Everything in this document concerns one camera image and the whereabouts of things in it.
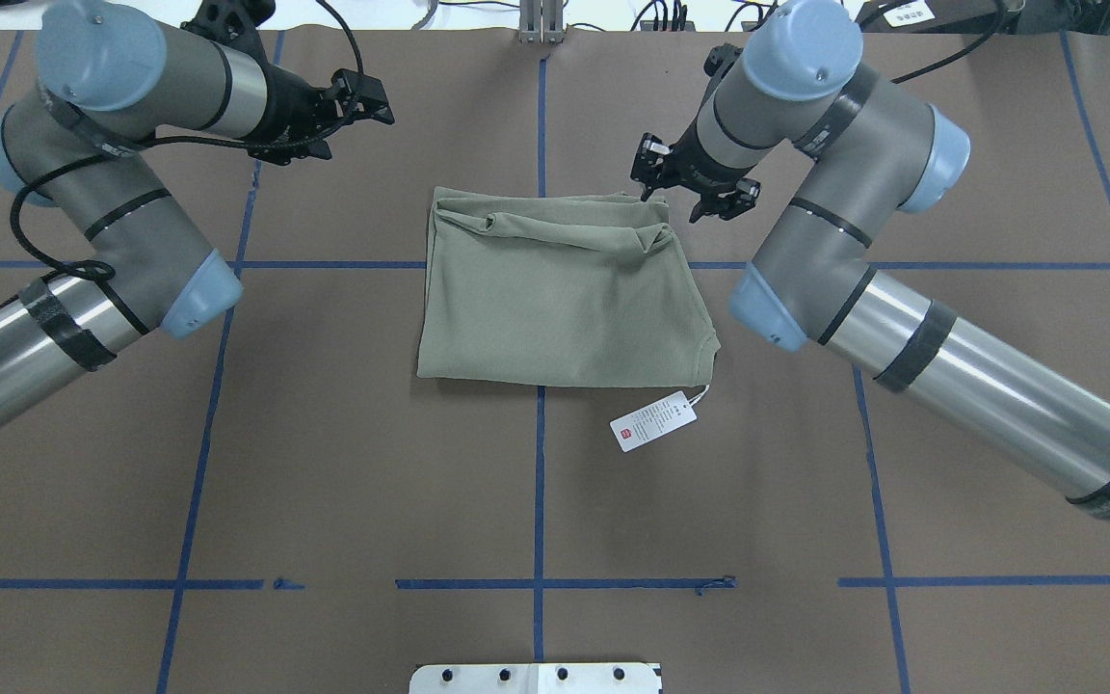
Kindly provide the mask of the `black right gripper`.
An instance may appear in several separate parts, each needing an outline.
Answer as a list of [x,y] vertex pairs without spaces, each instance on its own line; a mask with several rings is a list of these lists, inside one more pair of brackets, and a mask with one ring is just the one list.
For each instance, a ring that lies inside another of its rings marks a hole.
[[712,95],[743,53],[740,47],[724,43],[710,49],[703,70],[709,76],[697,115],[674,144],[644,133],[630,163],[630,180],[642,187],[640,201],[660,190],[683,187],[700,194],[692,207],[690,223],[705,217],[734,220],[753,210],[761,195],[761,183],[745,177],[739,167],[723,164],[710,155],[698,131],[700,115],[715,119]]

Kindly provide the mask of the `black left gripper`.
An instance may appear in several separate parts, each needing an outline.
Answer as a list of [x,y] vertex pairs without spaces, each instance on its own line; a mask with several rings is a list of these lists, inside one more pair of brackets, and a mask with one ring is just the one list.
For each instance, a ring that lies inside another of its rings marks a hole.
[[327,138],[340,127],[361,121],[396,122],[383,83],[375,76],[339,69],[330,84],[316,88],[301,76],[265,66],[266,104],[248,133],[248,154],[258,161],[290,164],[295,159],[333,158]]

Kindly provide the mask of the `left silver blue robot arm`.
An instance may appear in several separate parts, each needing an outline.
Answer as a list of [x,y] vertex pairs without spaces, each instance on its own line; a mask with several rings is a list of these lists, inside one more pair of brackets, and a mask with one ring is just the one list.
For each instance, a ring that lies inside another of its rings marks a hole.
[[138,339],[194,333],[238,304],[228,260],[151,170],[162,145],[238,149],[286,165],[331,159],[331,135],[395,122],[353,67],[326,87],[275,66],[259,34],[273,1],[202,1],[181,26],[133,6],[54,1],[37,82],[0,120],[8,223],[43,276],[0,305],[0,428]]

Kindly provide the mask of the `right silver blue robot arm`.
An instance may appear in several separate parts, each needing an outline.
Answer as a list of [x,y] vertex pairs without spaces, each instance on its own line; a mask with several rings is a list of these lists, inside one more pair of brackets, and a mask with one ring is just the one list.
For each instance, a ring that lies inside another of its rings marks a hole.
[[1025,66],[1008,54],[991,67],[1009,100],[1001,125],[1032,130],[1071,98],[1082,127],[1084,173],[1064,173],[1070,155],[1021,145],[1023,163],[1005,175],[970,177],[972,138],[917,88],[924,70],[884,76],[864,58],[864,22],[835,1],[788,1],[741,46],[715,47],[708,84],[690,124],[673,144],[647,133],[630,179],[650,195],[682,188],[698,197],[692,219],[730,220],[753,209],[753,171],[788,145],[810,168],[758,251],[743,266],[731,315],[783,350],[809,342],[849,361],[895,395],[911,398],[1015,457],[1067,504],[1110,524],[1110,403],[1017,346],[973,325],[952,306],[894,276],[897,245],[886,229],[925,214],[961,180],[972,199],[957,207],[981,221],[972,243],[986,252],[1005,234],[1025,245],[1067,240],[1064,223],[1088,201],[1106,203],[1110,181],[1098,155],[1070,37],[1058,56]]

